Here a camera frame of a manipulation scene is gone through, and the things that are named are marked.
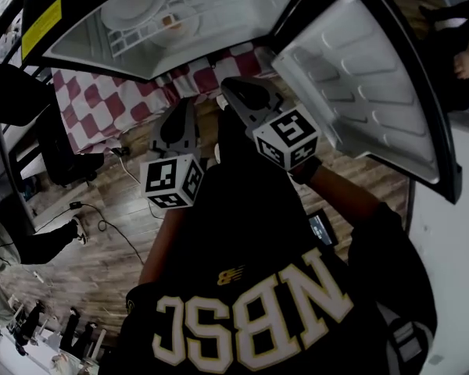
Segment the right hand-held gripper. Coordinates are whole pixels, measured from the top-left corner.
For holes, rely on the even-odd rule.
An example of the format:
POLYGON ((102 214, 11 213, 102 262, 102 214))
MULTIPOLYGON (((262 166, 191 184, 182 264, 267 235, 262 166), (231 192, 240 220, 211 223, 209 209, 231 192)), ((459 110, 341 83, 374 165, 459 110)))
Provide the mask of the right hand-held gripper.
POLYGON ((320 130, 313 117, 270 80, 227 77, 220 89, 259 154, 287 171, 315 154, 320 130))

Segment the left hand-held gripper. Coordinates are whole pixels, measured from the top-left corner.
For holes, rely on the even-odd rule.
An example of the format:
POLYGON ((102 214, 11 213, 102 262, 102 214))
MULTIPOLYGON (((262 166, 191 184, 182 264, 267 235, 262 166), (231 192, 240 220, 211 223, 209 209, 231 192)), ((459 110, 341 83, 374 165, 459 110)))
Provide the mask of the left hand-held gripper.
POLYGON ((195 105, 181 99, 156 120, 140 164, 141 195, 161 209, 194 205, 204 176, 195 105))

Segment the black mini fridge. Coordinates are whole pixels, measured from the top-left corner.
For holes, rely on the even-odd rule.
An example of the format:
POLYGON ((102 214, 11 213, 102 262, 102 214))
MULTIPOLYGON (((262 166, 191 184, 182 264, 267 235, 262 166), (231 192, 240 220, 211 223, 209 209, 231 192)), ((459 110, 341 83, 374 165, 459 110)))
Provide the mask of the black mini fridge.
POLYGON ((109 0, 23 0, 28 65, 150 81, 244 43, 274 53, 274 72, 308 108, 331 144, 405 173, 447 201, 462 191, 449 123, 392 0, 166 0, 199 14, 195 36, 176 48, 149 37, 153 19, 109 30, 109 0))

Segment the small white plate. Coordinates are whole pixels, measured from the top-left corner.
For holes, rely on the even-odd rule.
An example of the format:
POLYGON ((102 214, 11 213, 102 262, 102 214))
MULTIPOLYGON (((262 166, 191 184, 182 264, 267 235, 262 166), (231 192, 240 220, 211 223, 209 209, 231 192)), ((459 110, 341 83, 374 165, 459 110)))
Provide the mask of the small white plate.
POLYGON ((153 19, 156 30, 149 40, 161 48, 176 48, 190 41, 199 29, 199 14, 188 5, 180 4, 164 9, 153 19), (165 27, 162 18, 167 14, 174 14, 176 23, 165 27))

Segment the person's left forearm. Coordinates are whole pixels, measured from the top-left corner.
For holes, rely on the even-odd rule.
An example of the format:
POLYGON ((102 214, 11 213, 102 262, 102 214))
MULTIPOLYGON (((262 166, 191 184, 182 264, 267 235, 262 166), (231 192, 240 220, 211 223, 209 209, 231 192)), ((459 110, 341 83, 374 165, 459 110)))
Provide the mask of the person's left forearm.
POLYGON ((185 209, 172 209, 166 212, 159 232, 142 268, 138 281, 139 285, 153 283, 159 279, 172 244, 177 239, 185 212, 185 209))

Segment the person's right forearm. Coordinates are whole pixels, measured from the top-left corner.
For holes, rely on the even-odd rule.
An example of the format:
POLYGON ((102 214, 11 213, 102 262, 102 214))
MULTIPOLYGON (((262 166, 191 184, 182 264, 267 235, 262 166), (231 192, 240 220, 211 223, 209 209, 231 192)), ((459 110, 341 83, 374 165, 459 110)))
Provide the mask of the person's right forearm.
POLYGON ((369 191, 324 167, 323 164, 306 185, 353 227, 369 220, 381 204, 369 191))

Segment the black wristband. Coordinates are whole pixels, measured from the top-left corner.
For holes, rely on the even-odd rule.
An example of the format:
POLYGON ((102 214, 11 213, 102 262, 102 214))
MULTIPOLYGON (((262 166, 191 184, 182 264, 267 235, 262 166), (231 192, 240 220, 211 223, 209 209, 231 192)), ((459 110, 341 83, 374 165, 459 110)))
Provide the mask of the black wristband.
POLYGON ((316 156, 311 156, 290 171, 291 178, 297 184, 308 184, 321 166, 321 160, 316 156))

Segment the person's black lettered jersey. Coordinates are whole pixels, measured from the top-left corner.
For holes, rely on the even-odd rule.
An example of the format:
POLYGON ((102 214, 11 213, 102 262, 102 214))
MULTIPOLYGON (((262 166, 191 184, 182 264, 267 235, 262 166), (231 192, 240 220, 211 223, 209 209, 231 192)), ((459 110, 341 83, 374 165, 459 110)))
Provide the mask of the person's black lettered jersey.
POLYGON ((265 159, 232 109, 159 279, 126 297, 98 375, 420 375, 437 328, 426 269, 384 202, 357 227, 265 159), (323 209, 328 248, 307 215, 323 209))

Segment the red white checkered tablecloth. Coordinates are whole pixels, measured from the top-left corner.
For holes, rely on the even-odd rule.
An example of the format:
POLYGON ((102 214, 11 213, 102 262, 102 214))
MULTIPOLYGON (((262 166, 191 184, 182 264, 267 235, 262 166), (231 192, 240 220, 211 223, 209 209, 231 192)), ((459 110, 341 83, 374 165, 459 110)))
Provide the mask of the red white checkered tablecloth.
POLYGON ((104 152, 122 133, 150 121, 183 98, 203 102, 226 77, 272 77, 274 53, 248 42, 179 66, 145 83, 54 69, 53 86, 74 153, 104 152))

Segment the black smartphone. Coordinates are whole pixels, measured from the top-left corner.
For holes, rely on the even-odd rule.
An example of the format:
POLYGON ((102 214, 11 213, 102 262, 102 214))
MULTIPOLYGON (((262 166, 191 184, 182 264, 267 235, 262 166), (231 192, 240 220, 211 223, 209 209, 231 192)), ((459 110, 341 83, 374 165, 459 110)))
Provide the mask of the black smartphone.
POLYGON ((320 239, 323 246, 328 248, 338 246, 338 239, 323 209, 318 209, 316 212, 308 214, 307 218, 313 233, 320 239))

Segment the grey desk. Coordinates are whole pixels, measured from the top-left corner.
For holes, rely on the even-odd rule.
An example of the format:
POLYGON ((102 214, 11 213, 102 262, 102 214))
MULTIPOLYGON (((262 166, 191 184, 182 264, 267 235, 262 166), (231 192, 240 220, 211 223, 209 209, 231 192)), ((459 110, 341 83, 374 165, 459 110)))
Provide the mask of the grey desk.
POLYGON ((0 206, 4 209, 10 209, 12 218, 19 221, 18 227, 22 232, 28 235, 35 234, 37 231, 34 226, 34 216, 19 188, 22 178, 14 153, 14 151, 10 152, 7 149, 5 137, 0 127, 0 159, 4 166, 3 174, 0 175, 0 192, 5 193, 0 200, 0 206))

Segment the black office chair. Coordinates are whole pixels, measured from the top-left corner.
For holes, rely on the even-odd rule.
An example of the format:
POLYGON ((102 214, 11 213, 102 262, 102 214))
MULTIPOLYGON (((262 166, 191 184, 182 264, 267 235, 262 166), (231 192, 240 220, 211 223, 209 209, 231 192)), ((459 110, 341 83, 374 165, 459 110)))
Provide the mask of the black office chair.
POLYGON ((104 163, 102 153, 78 155, 73 152, 54 87, 10 64, 0 64, 0 123, 16 127, 34 124, 30 138, 37 141, 38 146, 22 159, 17 158, 17 148, 12 150, 20 176, 38 155, 43 158, 52 183, 63 187, 76 180, 94 180, 104 163))

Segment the large white plate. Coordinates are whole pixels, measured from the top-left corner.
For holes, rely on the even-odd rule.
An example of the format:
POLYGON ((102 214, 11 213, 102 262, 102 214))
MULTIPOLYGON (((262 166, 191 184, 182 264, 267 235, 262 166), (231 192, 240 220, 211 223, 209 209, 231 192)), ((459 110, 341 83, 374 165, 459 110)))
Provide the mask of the large white plate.
POLYGON ((101 20, 109 30, 131 30, 149 21, 166 0, 109 0, 101 7, 101 20))

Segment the white table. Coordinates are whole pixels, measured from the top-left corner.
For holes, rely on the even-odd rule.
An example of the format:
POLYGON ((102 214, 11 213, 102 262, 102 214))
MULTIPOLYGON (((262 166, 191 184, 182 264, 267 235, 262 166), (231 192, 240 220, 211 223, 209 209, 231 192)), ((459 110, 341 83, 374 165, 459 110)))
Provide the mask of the white table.
POLYGON ((469 373, 469 116, 450 117, 463 187, 453 205, 415 185, 410 240, 428 271, 438 329, 422 375, 469 373))

